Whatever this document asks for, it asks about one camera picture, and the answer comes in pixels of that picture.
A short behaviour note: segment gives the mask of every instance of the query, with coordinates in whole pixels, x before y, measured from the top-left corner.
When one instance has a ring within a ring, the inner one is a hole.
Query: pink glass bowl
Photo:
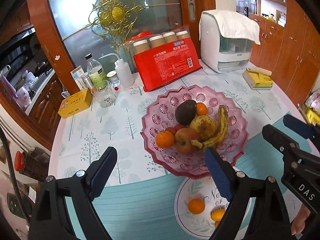
[[[177,124],[175,110],[179,104],[188,99],[204,103],[208,108],[207,116],[216,122],[219,106],[227,107],[228,133],[217,152],[234,166],[236,160],[244,154],[243,147],[249,135],[246,131],[247,121],[242,117],[242,110],[236,107],[232,98],[227,98],[222,92],[216,92],[209,87],[200,88],[197,85],[189,88],[180,87],[178,90],[169,90],[166,94],[158,96],[157,100],[147,107],[147,113],[142,117],[141,135],[144,139],[145,150],[152,155],[155,163],[162,165],[176,176],[186,176],[191,179],[210,176],[202,151],[191,155],[180,155],[174,146],[169,149],[161,149],[155,143],[159,132]]]

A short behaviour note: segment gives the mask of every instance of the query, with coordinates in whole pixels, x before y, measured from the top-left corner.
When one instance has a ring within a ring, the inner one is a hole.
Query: red apple
[[[180,154],[189,155],[199,150],[196,146],[190,144],[190,140],[200,140],[199,135],[190,128],[181,128],[176,132],[174,138],[174,146]]]
[[[173,127],[168,127],[168,128],[165,129],[165,131],[169,131],[169,132],[171,132],[173,135],[175,135],[176,132],[177,132],[177,130],[176,130],[175,128],[173,128]]]
[[[181,128],[185,128],[185,126],[183,124],[176,124],[173,128],[175,128],[176,131],[179,131]]]

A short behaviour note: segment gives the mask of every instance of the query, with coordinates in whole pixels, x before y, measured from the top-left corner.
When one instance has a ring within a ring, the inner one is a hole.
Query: wooden cabinet
[[[251,55],[250,55],[250,62],[257,66],[259,59],[260,59],[262,45],[263,45],[263,41],[264,41],[267,19],[265,19],[264,17],[261,17],[259,15],[255,15],[255,14],[250,15],[250,19],[256,21],[260,27],[260,32],[259,32],[260,45],[255,44],[253,42]]]
[[[266,30],[258,67],[274,71],[284,36],[284,28],[279,24],[266,20]]]
[[[304,103],[320,71],[320,35],[307,19],[307,30],[299,65],[286,91],[287,96],[298,107]]]
[[[295,0],[287,2],[287,24],[284,38],[272,79],[286,92],[300,62],[306,34],[306,14]]]
[[[0,44],[8,41],[13,36],[31,28],[32,26],[27,3],[24,3],[11,19],[4,30],[4,33],[0,36]]]
[[[52,143],[61,118],[58,111],[63,100],[62,91],[62,84],[55,74],[42,90],[29,114],[52,139]]]

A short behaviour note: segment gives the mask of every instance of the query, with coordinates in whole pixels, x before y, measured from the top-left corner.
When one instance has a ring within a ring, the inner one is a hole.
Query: metal can
[[[90,91],[94,88],[91,78],[87,72],[84,73],[84,75],[82,76],[82,80],[83,80],[83,83],[87,86],[87,88],[89,88]]]
[[[113,71],[110,71],[108,74],[107,74],[107,78],[110,82],[110,84],[113,86],[113,87],[117,87],[120,85],[120,80],[118,78],[118,75],[117,75],[117,72],[115,70]]]

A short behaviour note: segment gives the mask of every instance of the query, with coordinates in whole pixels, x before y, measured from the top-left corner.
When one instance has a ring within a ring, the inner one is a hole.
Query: cable
[[[29,217],[26,209],[22,205],[22,198],[21,198],[20,191],[19,191],[19,188],[18,188],[16,175],[14,174],[10,148],[9,148],[9,145],[8,145],[8,142],[7,142],[7,138],[6,138],[5,134],[4,134],[1,126],[0,126],[0,139],[1,139],[2,144],[4,146],[5,154],[7,155],[9,173],[10,173],[10,177],[11,177],[11,182],[12,182],[12,185],[13,185],[14,193],[15,193],[15,195],[17,197],[17,200],[18,200],[19,206],[20,206],[20,208],[22,210],[23,216],[26,219],[27,223],[29,224],[30,223],[30,217]]]

